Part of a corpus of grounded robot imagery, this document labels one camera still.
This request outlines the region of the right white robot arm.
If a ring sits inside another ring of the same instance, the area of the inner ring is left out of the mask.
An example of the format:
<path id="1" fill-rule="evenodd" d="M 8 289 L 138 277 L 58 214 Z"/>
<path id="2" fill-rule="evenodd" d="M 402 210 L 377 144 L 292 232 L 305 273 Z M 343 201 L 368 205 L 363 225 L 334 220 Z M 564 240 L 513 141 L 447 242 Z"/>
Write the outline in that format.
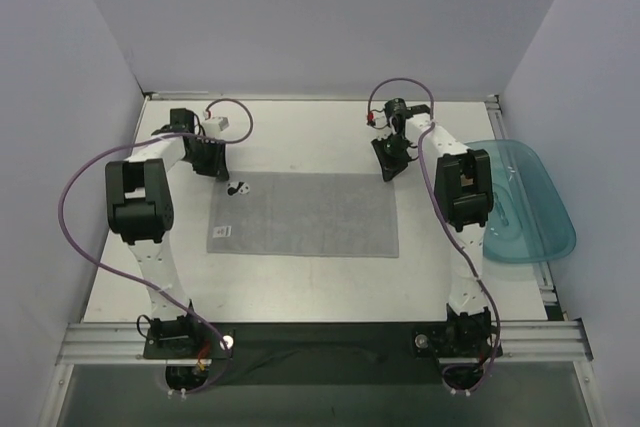
<path id="1" fill-rule="evenodd" d="M 409 106 L 401 98 L 367 109 L 367 125 L 383 180 L 391 181 L 417 161 L 436 218 L 451 243 L 447 319 L 416 342 L 434 357 L 472 358 L 494 351 L 491 301 L 482 289 L 483 241 L 494 206 L 490 156 L 457 140 L 433 119 L 429 105 Z"/>

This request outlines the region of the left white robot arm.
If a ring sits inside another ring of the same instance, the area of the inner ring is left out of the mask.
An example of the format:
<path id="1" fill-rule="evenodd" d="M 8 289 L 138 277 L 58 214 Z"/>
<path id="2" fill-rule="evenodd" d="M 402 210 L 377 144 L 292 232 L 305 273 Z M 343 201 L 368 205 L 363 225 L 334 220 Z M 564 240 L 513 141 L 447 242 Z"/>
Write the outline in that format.
<path id="1" fill-rule="evenodd" d="M 218 138 L 225 117 L 186 108 L 170 111 L 169 123 L 123 161 L 105 166 L 107 218 L 133 254 L 151 301 L 147 345 L 181 359 L 195 356 L 207 342 L 205 327 L 185 308 L 193 307 L 179 280 L 171 251 L 175 213 L 167 173 L 179 162 L 203 176 L 229 179 L 226 146 Z"/>

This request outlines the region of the grey towel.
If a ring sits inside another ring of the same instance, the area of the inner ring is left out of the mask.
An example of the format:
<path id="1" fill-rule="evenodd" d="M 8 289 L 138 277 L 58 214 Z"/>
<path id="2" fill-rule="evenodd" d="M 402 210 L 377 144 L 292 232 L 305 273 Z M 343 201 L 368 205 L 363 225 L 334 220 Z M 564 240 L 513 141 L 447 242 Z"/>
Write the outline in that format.
<path id="1" fill-rule="evenodd" d="M 397 258 L 394 186 L 364 173 L 238 172 L 214 185 L 207 251 Z"/>

